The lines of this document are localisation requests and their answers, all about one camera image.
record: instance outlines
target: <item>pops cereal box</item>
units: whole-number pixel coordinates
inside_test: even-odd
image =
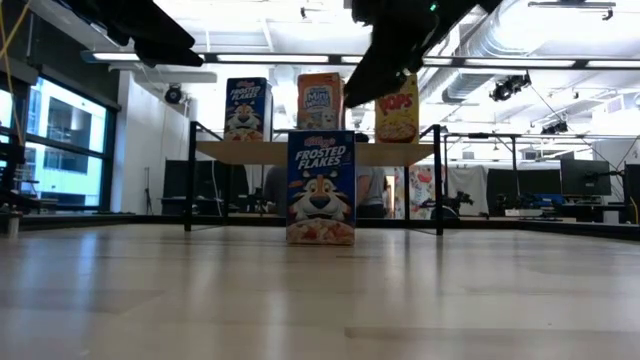
[[[376,100],[376,142],[418,143],[420,124],[418,77],[413,74],[400,91]]]
[[[267,79],[228,79],[224,139],[270,141],[272,109]]]
[[[353,131],[289,134],[287,241],[352,245],[355,241]]]
[[[342,88],[339,73],[298,76],[298,129],[342,129]]]

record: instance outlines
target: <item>ceiling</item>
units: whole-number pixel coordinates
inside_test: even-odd
[[[193,35],[196,52],[362,54],[369,44],[370,28],[353,23],[350,10],[343,8],[344,0],[155,0],[155,3]],[[491,49],[483,42],[488,36],[492,41],[489,45],[500,53],[480,52],[482,56],[630,58],[640,55],[640,27],[636,26],[640,21],[640,1],[617,0],[614,16],[608,21],[602,20],[603,10],[537,9],[528,3],[504,0],[490,16],[475,9],[430,55],[471,56],[479,51],[472,49],[474,46],[488,51]],[[33,0],[31,7],[89,49],[127,50],[118,49],[98,30],[50,0]],[[306,18],[301,16],[301,7],[306,9]],[[458,48],[461,42],[465,43],[463,50],[470,51],[471,55],[461,52]],[[138,67],[129,66],[129,69],[140,72]],[[194,69],[163,66],[146,71],[162,74],[187,70]],[[218,75],[215,84],[186,85],[194,98],[204,100],[200,101],[200,107],[203,104],[209,107],[208,113],[216,113],[216,106],[224,102],[226,78],[264,76],[274,85],[279,112],[276,123],[292,126],[297,75],[340,71],[348,77],[353,68],[206,64],[197,70]],[[142,75],[137,79],[144,81],[147,74]],[[483,81],[466,94],[463,101],[451,104],[443,101],[442,90],[459,74],[428,69],[419,75],[421,86],[431,94],[421,103],[421,125],[441,122],[450,131],[539,133],[540,127],[554,118],[554,112],[566,114],[569,123],[575,123],[573,127],[584,129],[580,124],[592,117],[594,108],[620,94],[640,92],[640,75],[633,72],[531,71],[531,88],[506,102],[496,103],[489,99],[488,93],[495,81],[505,75],[490,73],[481,77]],[[354,110],[348,119],[350,126],[356,122],[362,129],[371,128],[374,119],[371,106]]]

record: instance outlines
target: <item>ceiling duct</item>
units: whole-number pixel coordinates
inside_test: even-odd
[[[528,0],[504,0],[485,18],[478,30],[460,45],[453,56],[460,57],[508,57],[527,56],[545,41],[544,33],[528,29],[533,19]],[[420,89],[421,100],[440,101],[432,96],[442,94],[442,101],[460,103],[469,94],[491,80],[495,74],[489,70],[473,73],[472,70],[443,68],[438,70],[426,86]]]

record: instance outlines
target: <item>cereal box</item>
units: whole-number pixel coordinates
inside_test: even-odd
[[[224,139],[270,141],[272,110],[267,79],[228,79]]]
[[[376,142],[418,143],[418,77],[409,76],[400,91],[376,100]]]
[[[342,129],[342,87],[339,73],[298,76],[298,129]]]
[[[289,134],[287,241],[352,245],[355,240],[353,131]]]

